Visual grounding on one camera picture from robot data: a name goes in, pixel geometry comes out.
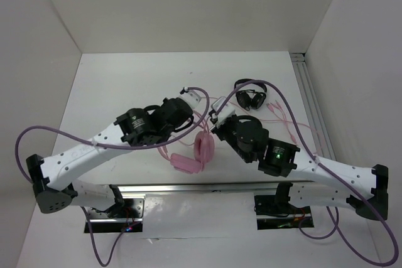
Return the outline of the pink headphones with cable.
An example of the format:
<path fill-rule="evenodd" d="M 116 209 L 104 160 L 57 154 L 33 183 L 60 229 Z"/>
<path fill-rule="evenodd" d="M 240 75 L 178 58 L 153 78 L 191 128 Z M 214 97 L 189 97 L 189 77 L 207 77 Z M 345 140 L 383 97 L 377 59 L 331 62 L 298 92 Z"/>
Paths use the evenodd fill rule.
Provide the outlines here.
<path fill-rule="evenodd" d="M 263 102 L 275 116 L 276 119 L 263 119 L 264 123 L 283 123 L 288 131 L 288 135 L 292 142 L 299 146 L 299 142 L 295 135 L 290 131 L 291 121 L 287 118 L 287 115 L 282 108 L 281 104 L 276 100 L 275 103 Z M 215 142 L 210 131 L 207 119 L 203 119 L 200 128 L 202 129 L 195 136 L 194 142 L 187 144 L 179 140 L 178 142 L 193 148 L 193 157 L 189 158 L 177 153 L 168 154 L 168 149 L 166 146 L 159 147 L 159 154 L 167 160 L 176 170 L 187 174 L 197 174 L 205 169 L 207 163 L 211 162 L 214 157 L 215 152 Z"/>

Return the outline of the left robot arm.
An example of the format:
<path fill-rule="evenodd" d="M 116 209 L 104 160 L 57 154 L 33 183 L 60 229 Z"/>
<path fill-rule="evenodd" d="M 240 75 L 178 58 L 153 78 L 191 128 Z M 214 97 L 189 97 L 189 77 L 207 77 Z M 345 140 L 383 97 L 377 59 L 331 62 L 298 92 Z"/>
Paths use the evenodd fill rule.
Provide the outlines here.
<path fill-rule="evenodd" d="M 172 133 L 189 128 L 200 97 L 164 99 L 161 105 L 132 108 L 92 137 L 55 156 L 36 154 L 26 159 L 33 191 L 40 211 L 59 212 L 70 206 L 93 208 L 110 217 L 119 216 L 125 206 L 116 185 L 95 185 L 79 177 L 103 163 L 126 153 L 132 147 L 154 146 L 167 142 Z"/>

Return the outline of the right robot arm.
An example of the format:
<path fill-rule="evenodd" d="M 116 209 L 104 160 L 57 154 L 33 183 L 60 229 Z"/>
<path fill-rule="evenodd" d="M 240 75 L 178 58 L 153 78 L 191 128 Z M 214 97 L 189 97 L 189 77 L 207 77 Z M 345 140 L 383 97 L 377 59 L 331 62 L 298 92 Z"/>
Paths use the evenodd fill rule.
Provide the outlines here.
<path fill-rule="evenodd" d="M 274 177 L 289 176 L 329 187 L 309 195 L 307 188 L 294 184 L 279 185 L 275 208 L 287 213 L 304 206 L 339 206 L 357 215 L 378 221 L 388 218 L 388 167 L 350 166 L 320 156 L 313 156 L 294 144 L 273 139 L 259 119 L 232 114 L 220 118 L 210 112 L 212 133 L 225 141 L 245 163 L 257 163 L 258 170 Z"/>

